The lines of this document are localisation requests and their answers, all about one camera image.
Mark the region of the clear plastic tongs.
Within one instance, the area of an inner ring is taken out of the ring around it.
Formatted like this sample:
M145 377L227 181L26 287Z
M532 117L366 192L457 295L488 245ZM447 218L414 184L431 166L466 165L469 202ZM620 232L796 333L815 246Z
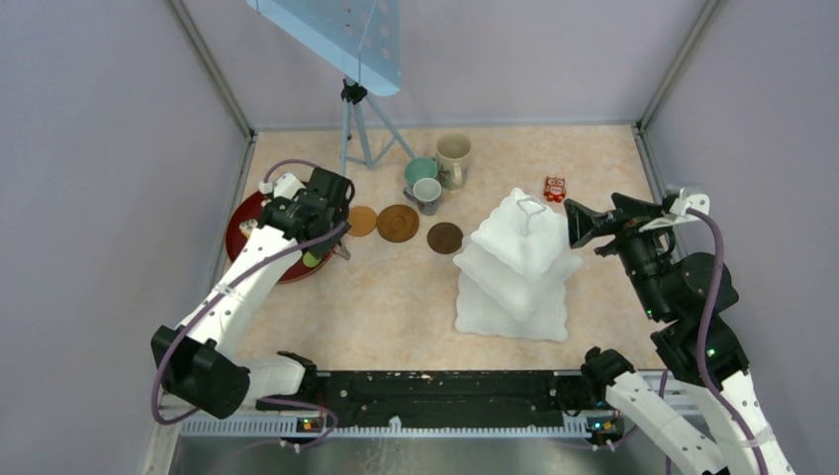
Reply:
M351 252L347 245L342 241L339 240L332 249L332 253L336 256L341 257L342 259L349 261L351 259Z

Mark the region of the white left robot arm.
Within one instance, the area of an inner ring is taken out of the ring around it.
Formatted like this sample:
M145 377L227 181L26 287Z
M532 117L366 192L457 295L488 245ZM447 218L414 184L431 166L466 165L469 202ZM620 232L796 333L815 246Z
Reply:
M317 382L302 360L274 355L234 362L236 347L271 290L304 256L321 260L341 245L355 196L352 181L313 166L302 181L292 173L265 176L261 211L242 250L196 309L176 328L161 326L150 346L156 373L150 394L154 420L161 394L175 396L217 419L248 401L280 397L294 409L316 399Z

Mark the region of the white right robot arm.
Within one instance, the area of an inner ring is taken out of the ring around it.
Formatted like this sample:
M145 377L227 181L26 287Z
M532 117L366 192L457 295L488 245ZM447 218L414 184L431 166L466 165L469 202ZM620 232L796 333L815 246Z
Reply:
M619 258L668 372L693 399L699 430L650 387L619 352L590 349L580 393L594 408L627 416L685 474L790 474L763 413L746 353L721 313L738 302L709 197L681 189L650 203L620 193L598 212L567 200L569 243L606 238L599 256Z

